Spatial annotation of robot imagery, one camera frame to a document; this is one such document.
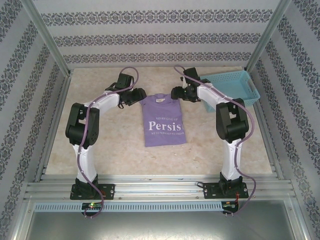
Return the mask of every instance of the basket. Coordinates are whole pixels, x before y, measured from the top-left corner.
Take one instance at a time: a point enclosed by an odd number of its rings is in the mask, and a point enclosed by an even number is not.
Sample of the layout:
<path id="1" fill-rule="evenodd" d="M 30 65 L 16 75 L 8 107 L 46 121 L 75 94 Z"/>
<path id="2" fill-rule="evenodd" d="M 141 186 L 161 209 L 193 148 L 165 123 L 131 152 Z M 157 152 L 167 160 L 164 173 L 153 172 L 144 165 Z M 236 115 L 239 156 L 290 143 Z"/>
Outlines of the basket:
<path id="1" fill-rule="evenodd" d="M 246 107 L 252 106 L 260 98 L 260 94 L 246 71 L 232 71 L 226 73 L 201 76 L 201 79 L 208 79 L 220 92 L 233 99 L 241 98 Z M 208 113 L 215 112 L 215 109 L 204 101 Z"/>

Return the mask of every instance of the enclosure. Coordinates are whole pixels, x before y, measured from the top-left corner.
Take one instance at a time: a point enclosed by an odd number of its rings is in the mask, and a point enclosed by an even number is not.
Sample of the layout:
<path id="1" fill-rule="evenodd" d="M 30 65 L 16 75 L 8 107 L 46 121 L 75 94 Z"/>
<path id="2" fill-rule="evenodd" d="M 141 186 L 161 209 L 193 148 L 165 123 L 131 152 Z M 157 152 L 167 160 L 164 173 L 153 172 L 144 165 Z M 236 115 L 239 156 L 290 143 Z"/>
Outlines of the enclosure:
<path id="1" fill-rule="evenodd" d="M 0 4 L 0 239 L 320 239 L 319 0 Z M 186 143 L 157 147 L 145 147 L 135 103 L 100 116 L 94 165 L 115 187 L 100 216 L 85 219 L 91 201 L 70 200 L 72 105 L 129 66 L 136 88 L 169 94 L 182 86 L 177 64 L 200 77 L 249 73 L 260 98 L 246 106 L 255 130 L 240 169 L 256 180 L 253 197 L 225 217 L 226 199 L 197 186 L 219 181 L 224 154 L 203 101 L 179 101 Z"/>

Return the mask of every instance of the striped wall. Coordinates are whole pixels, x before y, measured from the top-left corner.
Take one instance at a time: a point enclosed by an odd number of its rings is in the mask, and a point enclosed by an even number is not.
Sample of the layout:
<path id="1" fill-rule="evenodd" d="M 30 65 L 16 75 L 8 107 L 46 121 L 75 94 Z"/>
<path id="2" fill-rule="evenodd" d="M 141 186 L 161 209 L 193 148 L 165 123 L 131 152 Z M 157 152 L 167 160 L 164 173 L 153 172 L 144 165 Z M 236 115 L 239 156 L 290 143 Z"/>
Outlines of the striped wall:
<path id="1" fill-rule="evenodd" d="M 69 68 L 245 67 L 279 0 L 35 0 Z"/>
<path id="2" fill-rule="evenodd" d="M 252 77 L 282 171 L 320 239 L 320 0 L 293 0 Z"/>
<path id="3" fill-rule="evenodd" d="M 64 76 L 19 0 L 0 2 L 0 240 L 46 145 Z"/>

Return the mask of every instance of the robotic arm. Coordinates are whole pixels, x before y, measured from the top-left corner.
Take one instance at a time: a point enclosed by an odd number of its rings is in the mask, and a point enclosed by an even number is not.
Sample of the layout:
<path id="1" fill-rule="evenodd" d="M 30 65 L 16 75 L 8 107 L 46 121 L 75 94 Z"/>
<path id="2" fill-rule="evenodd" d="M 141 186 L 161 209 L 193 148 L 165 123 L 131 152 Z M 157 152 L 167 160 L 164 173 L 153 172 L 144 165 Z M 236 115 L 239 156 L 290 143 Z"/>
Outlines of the robotic arm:
<path id="1" fill-rule="evenodd" d="M 212 84 L 207 79 L 200 79 L 194 67 L 184 70 L 183 73 L 206 84 L 209 88 L 212 87 Z M 193 103 L 204 100 L 216 110 L 216 131 L 218 136 L 224 140 L 224 159 L 218 185 L 224 196 L 234 196 L 234 192 L 243 188 L 243 178 L 235 166 L 235 150 L 236 145 L 245 138 L 249 130 L 247 114 L 237 105 L 221 97 L 223 94 L 219 95 L 188 78 L 181 77 L 181 80 L 183 81 L 183 86 L 177 86 L 172 89 L 172 99 L 183 99 Z M 241 98 L 233 99 L 233 101 L 245 106 Z M 242 143 L 237 150 L 237 166 L 240 165 L 241 149 Z"/>
<path id="2" fill-rule="evenodd" d="M 135 88 L 134 90 L 124 90 L 132 86 L 134 78 L 130 75 L 120 73 L 117 82 L 114 82 L 110 87 L 104 91 L 104 96 L 93 103 L 89 110 L 88 119 L 87 110 L 90 102 L 80 104 L 74 103 L 70 110 L 69 119 L 65 129 L 65 135 L 69 139 L 75 151 L 76 157 L 79 154 L 78 174 L 75 179 L 75 185 L 72 186 L 75 196 L 81 196 L 81 199 L 95 199 L 98 197 L 97 191 L 88 184 L 87 179 L 93 183 L 97 188 L 98 175 L 94 165 L 94 144 L 99 135 L 99 118 L 109 109 L 118 106 L 123 108 L 123 104 L 131 106 L 143 100 L 147 95 L 142 88 Z M 85 123 L 80 122 L 88 120 L 87 133 L 83 146 L 80 147 L 85 133 Z"/>

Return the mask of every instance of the black mounting plate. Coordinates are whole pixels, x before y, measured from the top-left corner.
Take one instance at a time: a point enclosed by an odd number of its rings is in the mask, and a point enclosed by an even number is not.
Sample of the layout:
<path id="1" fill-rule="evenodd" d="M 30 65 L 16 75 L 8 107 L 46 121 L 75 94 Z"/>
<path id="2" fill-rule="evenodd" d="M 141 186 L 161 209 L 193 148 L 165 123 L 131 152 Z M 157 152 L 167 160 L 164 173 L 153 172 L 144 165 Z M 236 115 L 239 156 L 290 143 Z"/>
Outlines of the black mounting plate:
<path id="1" fill-rule="evenodd" d="M 247 185 L 244 182 L 240 187 L 228 190 L 226 194 L 223 194 L 218 182 L 204 182 L 202 187 L 204 199 L 235 199 L 237 193 L 240 199 L 249 197 Z"/>
<path id="2" fill-rule="evenodd" d="M 98 184 L 98 189 L 102 192 L 104 200 L 113 200 L 115 196 L 115 186 L 114 184 Z M 88 198 L 87 196 L 81 195 L 77 191 L 76 184 L 72 185 L 71 193 L 70 193 L 71 200 L 100 200 L 101 197 L 97 194 L 94 198 Z"/>

